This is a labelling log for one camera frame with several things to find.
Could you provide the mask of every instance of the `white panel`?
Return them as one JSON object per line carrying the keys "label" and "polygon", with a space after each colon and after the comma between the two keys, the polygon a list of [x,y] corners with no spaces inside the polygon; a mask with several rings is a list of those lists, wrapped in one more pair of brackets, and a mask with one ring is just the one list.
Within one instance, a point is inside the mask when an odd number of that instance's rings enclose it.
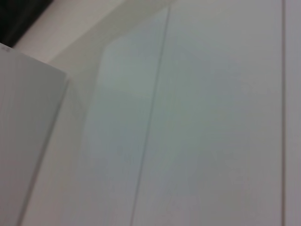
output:
{"label": "white panel", "polygon": [[0,226],[16,226],[65,87],[63,72],[0,45]]}
{"label": "white panel", "polygon": [[80,151],[84,109],[69,82],[22,226],[58,226]]}
{"label": "white panel", "polygon": [[301,1],[286,0],[286,226],[301,225]]}
{"label": "white panel", "polygon": [[103,53],[64,226],[130,225],[166,16]]}
{"label": "white panel", "polygon": [[171,8],[134,226],[281,223],[281,1]]}

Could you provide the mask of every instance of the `ceiling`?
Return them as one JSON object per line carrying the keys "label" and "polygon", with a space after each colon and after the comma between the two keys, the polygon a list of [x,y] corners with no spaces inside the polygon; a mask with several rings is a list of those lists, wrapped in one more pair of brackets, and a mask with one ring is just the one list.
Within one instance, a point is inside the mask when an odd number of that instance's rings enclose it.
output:
{"label": "ceiling", "polygon": [[53,0],[0,0],[0,42],[13,47]]}

